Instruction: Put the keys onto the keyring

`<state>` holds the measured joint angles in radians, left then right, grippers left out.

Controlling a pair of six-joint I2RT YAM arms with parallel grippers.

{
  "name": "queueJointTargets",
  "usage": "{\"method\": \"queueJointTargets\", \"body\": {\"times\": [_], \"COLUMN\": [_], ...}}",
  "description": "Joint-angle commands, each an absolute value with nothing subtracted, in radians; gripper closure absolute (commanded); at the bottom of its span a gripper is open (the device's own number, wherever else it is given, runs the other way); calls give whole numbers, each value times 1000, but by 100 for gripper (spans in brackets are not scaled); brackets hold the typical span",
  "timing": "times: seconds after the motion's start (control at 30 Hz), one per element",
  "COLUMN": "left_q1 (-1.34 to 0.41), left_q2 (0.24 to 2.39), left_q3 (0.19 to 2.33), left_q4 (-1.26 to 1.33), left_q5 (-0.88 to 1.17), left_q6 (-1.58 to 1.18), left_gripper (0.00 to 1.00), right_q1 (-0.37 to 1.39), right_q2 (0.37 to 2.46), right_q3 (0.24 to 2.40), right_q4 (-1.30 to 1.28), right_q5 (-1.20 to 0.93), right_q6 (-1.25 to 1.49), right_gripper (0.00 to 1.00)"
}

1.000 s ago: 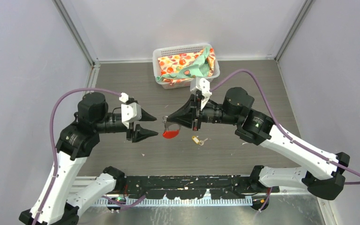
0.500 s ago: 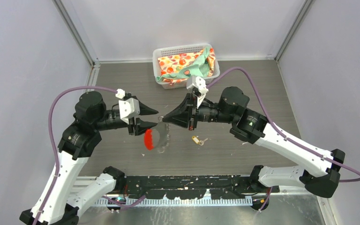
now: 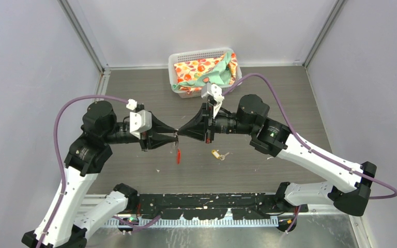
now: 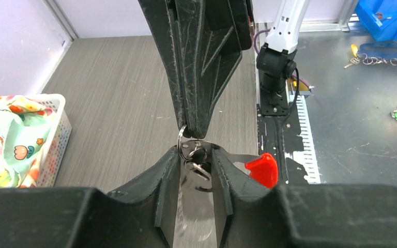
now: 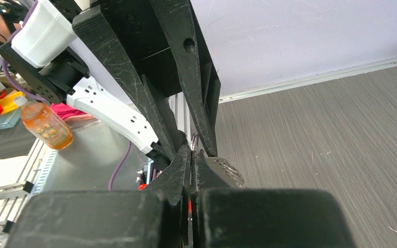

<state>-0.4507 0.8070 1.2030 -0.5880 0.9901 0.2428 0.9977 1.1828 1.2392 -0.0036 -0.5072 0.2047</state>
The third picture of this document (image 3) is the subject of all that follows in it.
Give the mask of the metal key holder red handle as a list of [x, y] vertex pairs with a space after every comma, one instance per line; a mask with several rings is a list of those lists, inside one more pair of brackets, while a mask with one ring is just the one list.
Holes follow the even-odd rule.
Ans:
[[175, 142], [175, 148], [176, 148], [176, 164], [180, 164], [181, 162], [181, 150], [179, 148], [179, 135], [177, 132], [175, 132], [175, 138], [176, 138], [176, 142]]

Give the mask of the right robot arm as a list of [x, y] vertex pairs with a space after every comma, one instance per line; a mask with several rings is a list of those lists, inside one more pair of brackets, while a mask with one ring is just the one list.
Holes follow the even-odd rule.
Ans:
[[352, 215], [363, 216], [371, 195], [376, 165], [346, 161], [349, 169], [334, 164], [339, 157], [298, 138], [290, 128], [268, 117], [269, 105], [253, 94], [244, 95], [235, 113], [215, 111], [213, 101], [203, 103], [199, 112], [178, 130], [178, 135], [211, 143], [215, 134], [246, 134], [258, 152], [293, 162], [324, 179], [320, 183], [280, 183], [274, 205], [281, 212], [304, 204], [332, 205]]

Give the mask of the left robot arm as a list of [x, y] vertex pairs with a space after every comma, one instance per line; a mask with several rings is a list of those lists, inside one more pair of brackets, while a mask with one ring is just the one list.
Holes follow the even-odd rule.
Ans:
[[144, 106], [129, 99], [130, 114], [117, 121], [111, 99], [92, 103], [83, 115], [82, 134], [59, 159], [61, 182], [39, 226], [25, 233], [28, 247], [85, 247], [107, 220], [123, 211], [133, 213], [139, 204], [137, 190], [120, 183], [105, 200], [83, 215], [79, 207], [87, 191], [112, 155], [113, 144], [139, 144], [143, 151], [177, 142], [176, 130], [157, 119]]

